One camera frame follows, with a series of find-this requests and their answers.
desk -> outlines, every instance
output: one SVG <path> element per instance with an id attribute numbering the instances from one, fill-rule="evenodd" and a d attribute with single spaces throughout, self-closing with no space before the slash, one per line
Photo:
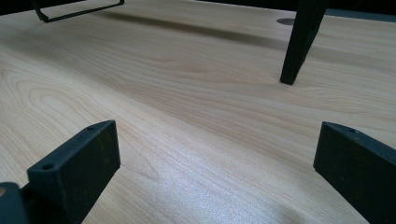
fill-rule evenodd
<path id="1" fill-rule="evenodd" d="M 323 120 L 396 147 L 396 24 L 325 16 L 288 86 L 276 20 L 294 15 L 130 0 L 3 16 L 0 181 L 115 119 L 121 168 L 84 223 L 364 223 L 312 164 Z"/>

wooden table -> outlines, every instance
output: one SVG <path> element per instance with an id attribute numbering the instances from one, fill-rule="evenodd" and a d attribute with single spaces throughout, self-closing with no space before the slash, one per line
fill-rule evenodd
<path id="1" fill-rule="evenodd" d="M 130 0 L 1 17 L 0 182 L 115 119 L 121 168 L 84 223 L 364 223 L 312 164 L 324 120 L 396 147 L 396 24 L 326 16 L 288 86 L 276 20 L 294 15 Z"/>

wood grain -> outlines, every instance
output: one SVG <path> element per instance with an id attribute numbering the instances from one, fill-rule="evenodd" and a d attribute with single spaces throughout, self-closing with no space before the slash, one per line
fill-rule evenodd
<path id="1" fill-rule="evenodd" d="M 276 20 L 294 15 L 130 0 L 3 16 L 0 181 L 115 119 L 121 168 L 84 223 L 364 223 L 312 164 L 323 120 L 396 147 L 396 24 L 325 17 L 287 86 Z"/>

table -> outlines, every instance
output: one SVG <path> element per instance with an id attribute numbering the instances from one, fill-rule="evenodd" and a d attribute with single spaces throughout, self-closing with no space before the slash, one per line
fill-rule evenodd
<path id="1" fill-rule="evenodd" d="M 396 147 L 396 24 L 325 16 L 288 86 L 291 26 L 276 20 L 294 15 L 129 0 L 47 24 L 1 17 L 0 182 L 22 187 L 31 165 L 114 119 L 121 168 L 84 223 L 364 223 L 312 164 L 324 120 Z"/>

